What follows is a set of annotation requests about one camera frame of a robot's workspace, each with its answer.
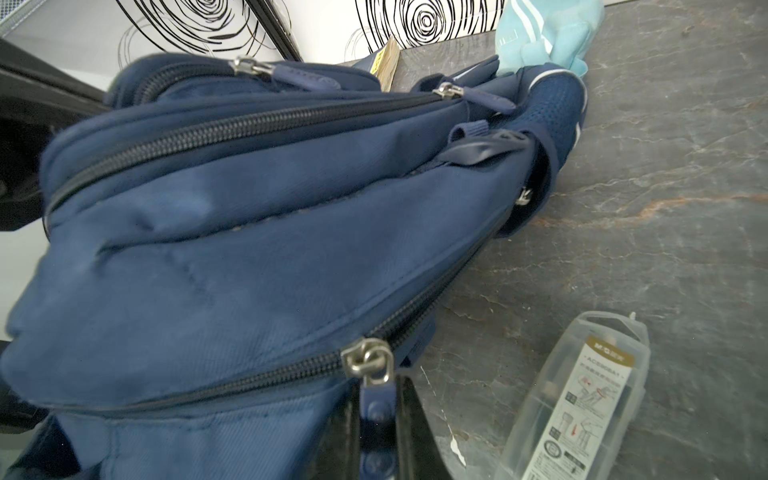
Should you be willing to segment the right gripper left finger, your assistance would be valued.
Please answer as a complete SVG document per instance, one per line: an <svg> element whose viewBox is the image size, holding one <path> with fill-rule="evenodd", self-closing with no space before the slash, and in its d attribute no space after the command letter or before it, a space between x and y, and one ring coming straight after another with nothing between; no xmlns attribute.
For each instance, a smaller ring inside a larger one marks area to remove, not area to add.
<svg viewBox="0 0 768 480"><path fill-rule="evenodd" d="M361 432L360 384L353 383L324 424L311 451L305 478L358 480Z"/></svg>

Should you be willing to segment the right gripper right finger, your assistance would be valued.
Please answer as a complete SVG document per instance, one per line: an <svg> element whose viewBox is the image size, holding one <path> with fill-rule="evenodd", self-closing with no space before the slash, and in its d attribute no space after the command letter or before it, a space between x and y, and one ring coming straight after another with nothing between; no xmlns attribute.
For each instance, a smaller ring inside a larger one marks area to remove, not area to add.
<svg viewBox="0 0 768 480"><path fill-rule="evenodd" d="M413 381L397 377L396 479L451 480Z"/></svg>

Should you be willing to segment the navy blue student backpack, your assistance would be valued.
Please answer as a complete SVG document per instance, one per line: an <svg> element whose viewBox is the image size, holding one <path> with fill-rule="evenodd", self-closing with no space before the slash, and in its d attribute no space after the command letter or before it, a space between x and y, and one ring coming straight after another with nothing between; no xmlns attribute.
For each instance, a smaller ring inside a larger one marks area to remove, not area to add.
<svg viewBox="0 0 768 480"><path fill-rule="evenodd" d="M1 377L43 411L9 479L306 479L360 384L359 479L396 479L397 377L433 307L546 203L584 81L489 58L360 69L161 54L39 162L49 242Z"/></svg>

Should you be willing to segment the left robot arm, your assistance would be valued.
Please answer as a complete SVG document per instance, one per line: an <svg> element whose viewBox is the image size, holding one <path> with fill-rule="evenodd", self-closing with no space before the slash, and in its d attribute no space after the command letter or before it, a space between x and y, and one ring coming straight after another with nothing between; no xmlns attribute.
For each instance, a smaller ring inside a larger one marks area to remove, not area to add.
<svg viewBox="0 0 768 480"><path fill-rule="evenodd" d="M43 212L39 159L52 136L107 110L104 92L1 42L1 230Z"/></svg>

